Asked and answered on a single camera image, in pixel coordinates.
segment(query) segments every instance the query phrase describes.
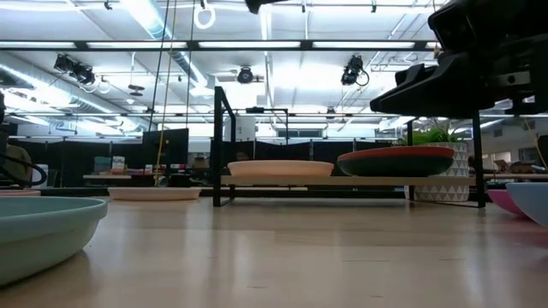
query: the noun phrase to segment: white planter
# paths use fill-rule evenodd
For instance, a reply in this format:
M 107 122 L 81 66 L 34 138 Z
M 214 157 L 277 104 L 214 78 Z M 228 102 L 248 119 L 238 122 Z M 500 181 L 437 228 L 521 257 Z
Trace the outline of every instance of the white planter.
M 424 146 L 442 146 L 455 150 L 453 164 L 447 171 L 436 176 L 469 177 L 468 145 L 460 142 L 439 142 Z M 470 194 L 468 186 L 436 185 L 417 186 L 414 188 L 414 199 L 417 201 L 466 202 Z M 405 187 L 405 197 L 409 199 L 409 187 Z

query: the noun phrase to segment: black ceiling beam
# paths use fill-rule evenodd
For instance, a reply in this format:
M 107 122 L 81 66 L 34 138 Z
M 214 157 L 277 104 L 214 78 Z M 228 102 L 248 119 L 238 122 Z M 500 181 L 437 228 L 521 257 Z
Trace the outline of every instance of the black ceiling beam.
M 294 46 L 266 46 L 266 47 L 203 47 L 200 46 L 200 43 L 220 43 L 220 44 L 230 44 L 230 43 L 248 43 L 248 44 L 261 44 L 268 42 L 268 44 L 275 44 L 276 42 L 286 42 L 294 43 Z M 327 47 L 318 47 L 314 46 L 314 43 L 332 43 L 331 46 Z M 414 43 L 412 46 L 401 48 L 397 47 L 398 43 Z M 325 39 L 325 40 L 175 40 L 174 44 L 178 44 L 173 48 L 175 51 L 230 51 L 230 50 L 250 50 L 250 51 L 433 51 L 433 49 L 428 48 L 429 41 L 425 40 L 344 40 L 344 39 Z M 73 43 L 74 46 L 66 46 L 67 43 Z M 108 43 L 108 44 L 120 44 L 119 47 L 93 47 L 93 43 Z M 88 41 L 88 40 L 77 40 L 77 41 L 62 41 L 62 40 L 1 40 L 0 39 L 0 51 L 86 51 L 86 52 L 128 52 L 128 51 L 148 51 L 148 52 L 160 52 L 170 50 L 170 42 L 165 42 L 164 47 L 160 48 L 153 46 L 150 48 L 132 48 L 131 44 L 158 44 L 158 41 L 129 41 L 129 40 L 104 40 L 104 41 Z M 362 44 L 362 46 L 356 46 L 352 48 L 346 48 L 337 46 L 338 43 L 345 44 Z M 386 46 L 377 47 L 375 44 L 387 44 Z

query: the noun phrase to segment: person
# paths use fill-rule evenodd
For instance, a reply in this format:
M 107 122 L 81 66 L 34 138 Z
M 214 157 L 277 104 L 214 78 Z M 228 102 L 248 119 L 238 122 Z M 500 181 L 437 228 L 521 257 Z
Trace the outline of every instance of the person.
M 8 131 L 5 128 L 0 127 L 0 142 L 3 142 L 4 145 L 0 148 L 6 149 L 6 156 L 20 159 L 24 162 L 31 163 L 31 157 L 28 155 L 27 151 L 19 146 L 8 144 Z M 20 163 L 10 161 L 8 159 L 0 159 L 0 162 L 3 161 L 3 168 L 12 174 L 15 178 L 21 179 L 24 181 L 30 181 L 33 176 L 33 169 L 27 166 L 24 166 Z

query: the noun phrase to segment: ceiling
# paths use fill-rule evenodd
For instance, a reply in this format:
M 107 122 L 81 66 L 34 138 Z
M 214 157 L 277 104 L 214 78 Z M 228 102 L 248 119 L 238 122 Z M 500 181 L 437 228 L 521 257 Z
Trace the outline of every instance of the ceiling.
M 128 0 L 110 1 L 113 10 L 107 10 L 104 1 L 99 0 L 2 1 L 0 28 L 4 31 L 0 33 L 0 40 L 151 40 L 151 35 L 130 13 L 126 3 Z M 371 2 L 365 0 L 306 0 L 305 13 L 302 11 L 302 1 L 289 1 L 263 8 L 263 17 L 247 12 L 243 0 L 210 0 L 208 7 L 215 11 L 216 18 L 207 29 L 196 26 L 197 22 L 206 24 L 211 16 L 208 11 L 201 12 L 200 1 L 177 1 L 177 8 L 174 8 L 174 0 L 157 0 L 156 3 L 162 19 L 170 4 L 167 24 L 172 27 L 173 20 L 176 21 L 172 28 L 173 37 L 180 40 L 435 40 L 427 25 L 428 15 L 434 10 L 431 0 L 377 0 L 376 13 L 372 13 Z M 194 3 L 194 12 L 200 11 L 197 21 L 193 16 Z M 206 113 L 212 109 L 212 96 L 190 93 L 189 89 L 194 87 L 189 85 L 185 73 L 175 61 L 170 60 L 167 52 L 136 52 L 133 76 L 132 53 L 128 51 L 1 53 L 8 53 L 50 74 L 52 78 L 78 86 L 67 75 L 59 77 L 53 68 L 57 55 L 67 54 L 77 62 L 92 66 L 98 80 L 102 77 L 108 81 L 99 85 L 98 90 L 91 93 L 92 97 L 120 110 L 142 112 L 152 107 L 153 98 L 156 98 L 155 107 L 163 106 L 167 98 L 169 112 L 185 112 L 187 104 L 189 112 Z M 160 54 L 162 61 L 158 70 Z M 363 88 L 341 85 L 343 67 L 352 55 L 361 55 L 366 70 L 370 72 L 371 81 Z M 336 107 L 337 112 L 344 113 L 371 112 L 367 109 L 370 100 L 396 85 L 393 77 L 395 71 L 414 63 L 435 63 L 431 52 L 374 50 L 269 51 L 267 56 L 263 51 L 256 50 L 194 51 L 188 52 L 188 57 L 199 72 L 217 79 L 217 84 L 224 87 L 233 107 L 264 104 L 269 97 L 267 88 L 270 88 L 272 106 L 299 113 L 326 112 L 328 107 Z M 245 86 L 234 82 L 232 79 L 241 66 L 249 66 L 255 75 L 268 75 L 269 87 L 264 82 Z M 159 82 L 155 94 L 158 71 Z M 128 89 L 130 82 L 145 87 L 143 96 L 134 98 L 132 104 L 127 101 L 132 98 L 128 95 L 131 92 Z M 86 89 L 91 91 L 96 86 Z M 209 120 L 192 117 L 188 121 L 203 123 Z M 359 118 L 352 124 L 381 120 L 381 117 Z M 168 118 L 167 121 L 184 120 Z

